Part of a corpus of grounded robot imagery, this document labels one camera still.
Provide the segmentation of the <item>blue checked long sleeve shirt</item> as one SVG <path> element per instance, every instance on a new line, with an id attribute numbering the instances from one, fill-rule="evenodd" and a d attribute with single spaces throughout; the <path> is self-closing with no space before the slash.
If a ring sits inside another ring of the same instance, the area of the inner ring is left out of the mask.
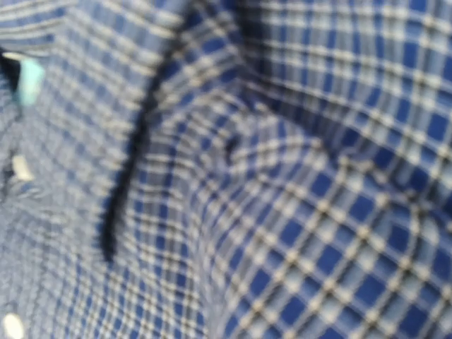
<path id="1" fill-rule="evenodd" d="M 450 1 L 2 1 L 2 338 L 450 338 Z"/>

